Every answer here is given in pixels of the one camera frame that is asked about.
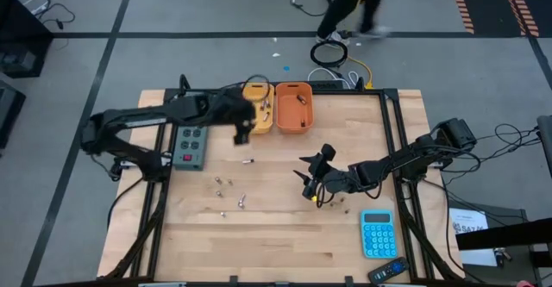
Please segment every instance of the paper sheet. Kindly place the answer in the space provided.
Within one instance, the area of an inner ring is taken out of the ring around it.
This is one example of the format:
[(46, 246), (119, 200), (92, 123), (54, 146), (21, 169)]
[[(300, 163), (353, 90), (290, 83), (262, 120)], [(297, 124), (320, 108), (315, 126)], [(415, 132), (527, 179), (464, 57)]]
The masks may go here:
[[(480, 212), (467, 209), (450, 209), (450, 218), (456, 234), (486, 230), (489, 228), (486, 217)], [(460, 251), (462, 263), (466, 265), (497, 266), (491, 248)]]

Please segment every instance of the calculator display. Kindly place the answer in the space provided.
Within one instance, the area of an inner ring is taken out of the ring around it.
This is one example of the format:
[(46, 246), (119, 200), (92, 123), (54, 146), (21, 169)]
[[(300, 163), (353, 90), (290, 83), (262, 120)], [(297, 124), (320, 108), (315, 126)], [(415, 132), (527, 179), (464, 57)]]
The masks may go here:
[(364, 222), (389, 222), (388, 214), (364, 214)]

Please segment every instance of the person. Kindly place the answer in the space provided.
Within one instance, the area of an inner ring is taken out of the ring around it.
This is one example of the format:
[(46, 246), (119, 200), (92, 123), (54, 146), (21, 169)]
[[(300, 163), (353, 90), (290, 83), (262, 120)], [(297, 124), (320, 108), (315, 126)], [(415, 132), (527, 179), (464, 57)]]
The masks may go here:
[(380, 6), (381, 0), (333, 0), (318, 27), (317, 42), (331, 40), (340, 41), (347, 45), (348, 40), (336, 31), (337, 24), (343, 21), (362, 2), (364, 2), (364, 14), (357, 35), (368, 38), (385, 37), (389, 29), (376, 26), (373, 22), (373, 16)]

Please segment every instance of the wooden tabletop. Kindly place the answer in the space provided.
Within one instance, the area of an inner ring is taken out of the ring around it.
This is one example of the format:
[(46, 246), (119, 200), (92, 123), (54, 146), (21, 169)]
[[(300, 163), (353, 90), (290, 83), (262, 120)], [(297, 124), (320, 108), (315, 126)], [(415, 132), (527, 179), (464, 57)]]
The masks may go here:
[[(139, 106), (160, 105), (163, 95), (163, 90), (145, 90)], [(430, 131), (422, 96), (419, 90), (400, 90), (399, 95), (406, 134), (412, 142)], [(390, 117), (394, 118), (391, 102), (388, 106)], [(308, 165), (298, 157), (314, 155), (324, 143), (336, 149), (337, 155), (331, 164), (340, 169), (386, 156), (379, 98), (316, 95), (314, 110), (315, 123), (308, 133), (284, 135), (274, 126), (268, 134), (252, 135), (250, 144), (241, 147), (233, 145), (233, 127), (210, 128), (204, 170), (172, 171), (156, 281), (226, 282), (230, 275), (237, 275), (241, 282), (342, 283), (345, 276), (353, 276), (356, 283), (365, 283), (368, 271), (389, 260), (364, 257), (360, 232), (363, 209), (391, 210), (398, 256), (405, 255), (390, 178), (384, 181), (377, 200), (361, 193), (340, 193), (334, 206), (317, 209), (313, 202), (301, 196), (302, 181), (292, 172), (308, 173)], [(392, 127), (397, 145), (393, 119)], [(130, 141), (153, 148), (156, 130), (156, 127), (135, 129)], [(254, 158), (253, 164), (242, 163), (250, 158)], [(137, 169), (125, 171), (118, 193), (140, 176)], [(217, 184), (215, 177), (221, 178), (224, 184)], [(226, 184), (227, 179), (234, 185)], [(437, 171), (429, 171), (428, 179), (442, 182)], [(139, 185), (115, 207), (98, 275), (112, 270), (134, 242), (145, 190), (145, 183)], [(222, 192), (222, 198), (216, 195), (217, 190)], [(247, 195), (245, 209), (237, 206), (242, 193)], [(450, 224), (445, 225), (447, 211), (442, 190), (420, 184), (418, 194), (431, 243), (449, 260), (445, 241), (445, 228), (449, 228), (450, 250), (460, 263), (455, 233)], [(412, 241), (418, 276), (423, 277), (422, 258), (413, 235)], [(149, 248), (148, 242), (141, 273), (146, 270)], [(390, 282), (408, 280), (405, 272)]]

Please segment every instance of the plastic bin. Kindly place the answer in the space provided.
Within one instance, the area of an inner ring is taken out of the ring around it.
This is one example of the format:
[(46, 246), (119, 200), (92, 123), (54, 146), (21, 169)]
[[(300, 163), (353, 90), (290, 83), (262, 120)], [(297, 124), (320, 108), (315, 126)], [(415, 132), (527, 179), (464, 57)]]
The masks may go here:
[[(306, 101), (303, 105), (298, 96)], [(307, 83), (282, 83), (276, 86), (276, 125), (287, 134), (306, 133), (314, 123), (312, 88)]]
[[(247, 84), (243, 88), (243, 96), (249, 100), (258, 100), (265, 96), (267, 93), (266, 84), (256, 84), (251, 83)], [(268, 102), (270, 103), (270, 108), (265, 107), (264, 110), (260, 110), (262, 101), (253, 102), (255, 105), (255, 117), (256, 124), (251, 131), (252, 134), (264, 134), (270, 131), (270, 127), (273, 125), (273, 113), (274, 113), (274, 86), (270, 84), (270, 91), (268, 92)], [(263, 118), (268, 113), (268, 118), (266, 121), (263, 121)]]

